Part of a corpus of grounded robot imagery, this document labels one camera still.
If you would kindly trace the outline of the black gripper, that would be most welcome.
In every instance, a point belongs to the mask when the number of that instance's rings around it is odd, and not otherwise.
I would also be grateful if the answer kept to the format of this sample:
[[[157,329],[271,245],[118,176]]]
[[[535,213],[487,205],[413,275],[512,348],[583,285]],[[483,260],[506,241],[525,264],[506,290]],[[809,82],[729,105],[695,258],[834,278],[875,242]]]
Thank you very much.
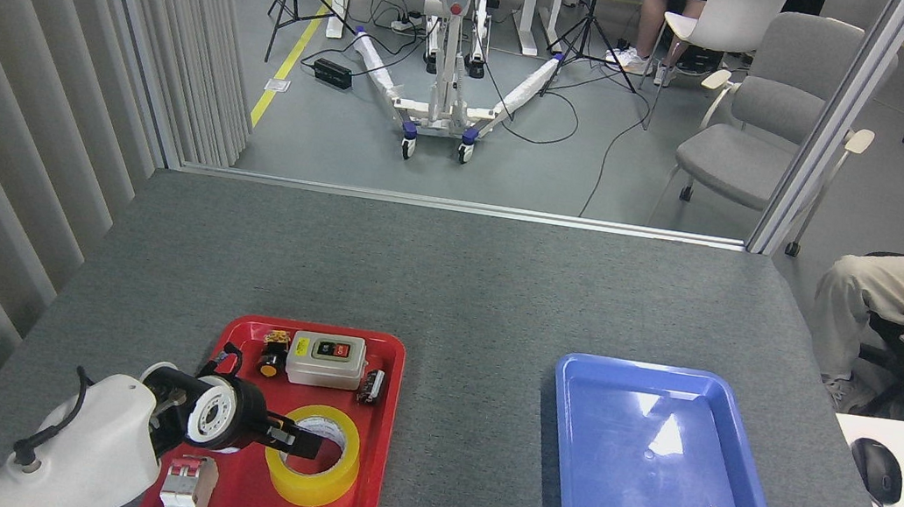
[[[268,429],[268,448],[307,460],[317,457],[324,437],[298,428],[290,417],[268,412],[265,396],[254,383],[229,377],[227,382],[231,393],[224,428],[217,435],[218,449],[242,449],[262,439]]]

